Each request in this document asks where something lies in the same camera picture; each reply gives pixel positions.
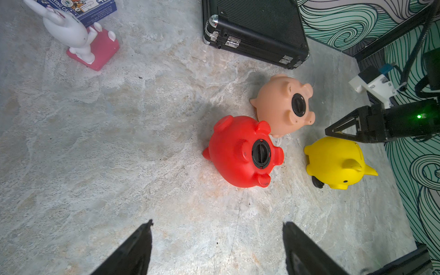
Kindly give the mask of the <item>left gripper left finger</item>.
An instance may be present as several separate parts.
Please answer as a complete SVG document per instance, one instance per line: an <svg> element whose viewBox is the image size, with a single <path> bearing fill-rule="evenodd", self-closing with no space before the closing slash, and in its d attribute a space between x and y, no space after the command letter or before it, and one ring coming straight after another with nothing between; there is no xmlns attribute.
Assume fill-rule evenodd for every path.
<svg viewBox="0 0 440 275"><path fill-rule="evenodd" d="M139 226L92 275L146 275L152 252L153 220Z"/></svg>

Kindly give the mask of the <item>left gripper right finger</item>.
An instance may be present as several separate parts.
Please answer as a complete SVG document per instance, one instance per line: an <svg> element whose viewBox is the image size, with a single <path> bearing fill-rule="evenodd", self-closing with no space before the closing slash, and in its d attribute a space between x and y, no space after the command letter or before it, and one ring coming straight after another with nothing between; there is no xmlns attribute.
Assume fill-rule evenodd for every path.
<svg viewBox="0 0 440 275"><path fill-rule="evenodd" d="M283 243L289 275L347 274L293 222L283 224Z"/></svg>

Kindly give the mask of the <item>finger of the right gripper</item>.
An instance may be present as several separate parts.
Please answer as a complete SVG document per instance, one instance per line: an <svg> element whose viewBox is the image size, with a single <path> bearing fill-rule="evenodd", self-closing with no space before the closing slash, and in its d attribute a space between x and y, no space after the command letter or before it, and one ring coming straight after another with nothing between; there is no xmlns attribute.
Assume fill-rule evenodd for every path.
<svg viewBox="0 0 440 275"><path fill-rule="evenodd" d="M333 129L326 128L325 134L330 137L344 139L344 140L350 140L353 142L361 142L361 143L368 142L368 138L365 137L361 132L357 132L356 134L346 134L341 131L334 131Z"/></svg>
<svg viewBox="0 0 440 275"><path fill-rule="evenodd" d="M359 107L325 129L326 134L358 134L366 106Z"/></svg>

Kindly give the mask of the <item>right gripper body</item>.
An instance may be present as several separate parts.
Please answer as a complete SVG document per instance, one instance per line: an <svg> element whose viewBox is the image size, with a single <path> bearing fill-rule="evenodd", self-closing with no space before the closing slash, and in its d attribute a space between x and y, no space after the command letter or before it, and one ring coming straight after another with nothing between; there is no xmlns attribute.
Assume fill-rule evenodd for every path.
<svg viewBox="0 0 440 275"><path fill-rule="evenodd" d="M440 104L428 99L385 109L381 104L369 107L367 141L390 142L399 138L426 141L440 132Z"/></svg>

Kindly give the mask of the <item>yellow piggy bank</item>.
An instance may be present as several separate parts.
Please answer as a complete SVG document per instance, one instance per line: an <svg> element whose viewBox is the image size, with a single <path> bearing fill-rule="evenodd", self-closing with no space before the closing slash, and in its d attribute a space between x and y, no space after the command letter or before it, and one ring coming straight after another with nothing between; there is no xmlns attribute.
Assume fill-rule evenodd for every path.
<svg viewBox="0 0 440 275"><path fill-rule="evenodd" d="M350 140L326 136L304 147L304 153L308 157L307 174L331 189L347 190L365 175L378 176L365 163L360 146Z"/></svg>

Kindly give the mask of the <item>black plug front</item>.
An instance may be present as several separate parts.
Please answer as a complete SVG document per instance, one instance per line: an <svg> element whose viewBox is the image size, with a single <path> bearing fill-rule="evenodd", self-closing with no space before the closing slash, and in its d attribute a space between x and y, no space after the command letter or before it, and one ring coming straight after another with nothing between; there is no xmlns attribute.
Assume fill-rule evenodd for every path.
<svg viewBox="0 0 440 275"><path fill-rule="evenodd" d="M307 110L307 104L304 97L300 93L296 93L292 97L291 101L292 110L298 117L303 117Z"/></svg>

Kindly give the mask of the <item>black plug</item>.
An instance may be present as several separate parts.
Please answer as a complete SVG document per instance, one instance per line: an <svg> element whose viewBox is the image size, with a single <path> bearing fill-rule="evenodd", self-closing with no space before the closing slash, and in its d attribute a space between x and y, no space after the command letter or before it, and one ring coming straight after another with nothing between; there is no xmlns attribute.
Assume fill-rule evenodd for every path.
<svg viewBox="0 0 440 275"><path fill-rule="evenodd" d="M322 189L325 185L323 182L318 180L315 176L312 176L312 183L318 189Z"/></svg>
<svg viewBox="0 0 440 275"><path fill-rule="evenodd" d="M252 160L259 169L265 169L270 164L271 149L269 143L264 139L254 142L252 147Z"/></svg>
<svg viewBox="0 0 440 275"><path fill-rule="evenodd" d="M296 93L292 97L291 101L292 110L298 117L303 117L307 110L307 104L304 97L300 93Z"/></svg>

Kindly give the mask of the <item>pink piggy bank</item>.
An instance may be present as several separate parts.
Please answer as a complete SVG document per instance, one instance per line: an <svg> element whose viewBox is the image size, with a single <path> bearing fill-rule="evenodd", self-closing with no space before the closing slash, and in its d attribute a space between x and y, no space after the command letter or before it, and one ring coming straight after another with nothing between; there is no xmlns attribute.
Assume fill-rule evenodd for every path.
<svg viewBox="0 0 440 275"><path fill-rule="evenodd" d="M314 124L316 115L310 110L309 99L313 96L310 84L302 84L299 80L285 74L276 74L262 86L257 97L250 99L256 109L258 121L266 121L274 138L291 134L303 126ZM298 117L292 110L292 97L301 94L307 104L303 117Z"/></svg>

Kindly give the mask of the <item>red piggy bank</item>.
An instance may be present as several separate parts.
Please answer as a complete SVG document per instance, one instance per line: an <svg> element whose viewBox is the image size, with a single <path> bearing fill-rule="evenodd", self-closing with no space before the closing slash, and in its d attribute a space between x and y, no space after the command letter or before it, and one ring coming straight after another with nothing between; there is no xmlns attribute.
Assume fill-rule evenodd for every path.
<svg viewBox="0 0 440 275"><path fill-rule="evenodd" d="M268 187L273 168L284 162L284 151L274 146L270 132L270 125L266 121L228 115L215 124L203 156L212 161L222 177L236 187ZM271 149L270 164L265 169L257 168L252 160L252 147L259 139L266 140Z"/></svg>

